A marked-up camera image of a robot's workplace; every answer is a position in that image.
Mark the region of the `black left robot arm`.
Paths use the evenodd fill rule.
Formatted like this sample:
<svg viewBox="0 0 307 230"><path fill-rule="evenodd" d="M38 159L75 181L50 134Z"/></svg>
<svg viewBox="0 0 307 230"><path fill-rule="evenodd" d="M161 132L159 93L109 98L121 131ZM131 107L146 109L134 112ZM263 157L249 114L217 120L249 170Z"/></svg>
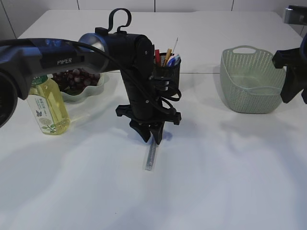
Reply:
<svg viewBox="0 0 307 230"><path fill-rule="evenodd" d="M26 99L33 78L82 68L90 73L119 70L129 104L116 108L118 116L130 119L130 127L144 141L162 140L165 122L179 125L181 114L173 101L181 92L169 77L154 75L154 45L142 34L129 34L121 25L115 33L109 15L108 28L97 27L79 41L55 38L3 40L0 43L0 123L6 124Z"/></svg>

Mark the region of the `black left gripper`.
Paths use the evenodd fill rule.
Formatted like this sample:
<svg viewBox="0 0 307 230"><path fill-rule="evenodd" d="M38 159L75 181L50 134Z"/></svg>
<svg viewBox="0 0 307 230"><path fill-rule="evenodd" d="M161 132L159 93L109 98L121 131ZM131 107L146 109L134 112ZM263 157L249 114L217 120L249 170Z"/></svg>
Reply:
<svg viewBox="0 0 307 230"><path fill-rule="evenodd" d="M176 112L174 115L165 114L156 108L153 109L153 115L147 119L137 118L132 111L131 105L119 105L116 108L117 116L126 116L131 119L130 127L134 129L143 139L145 143L151 137L151 133L157 145L163 138L164 122L171 122L174 125L179 125L181 121L181 113Z"/></svg>

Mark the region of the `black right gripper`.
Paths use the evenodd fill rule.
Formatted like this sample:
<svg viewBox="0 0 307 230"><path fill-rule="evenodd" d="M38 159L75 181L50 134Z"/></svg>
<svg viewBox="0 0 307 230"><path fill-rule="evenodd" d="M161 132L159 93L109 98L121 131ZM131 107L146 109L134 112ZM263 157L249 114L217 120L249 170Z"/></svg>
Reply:
<svg viewBox="0 0 307 230"><path fill-rule="evenodd" d="M272 62L277 69L287 66L280 93L282 101L287 104L301 92L301 97L307 104L307 35L299 48L276 51Z"/></svg>

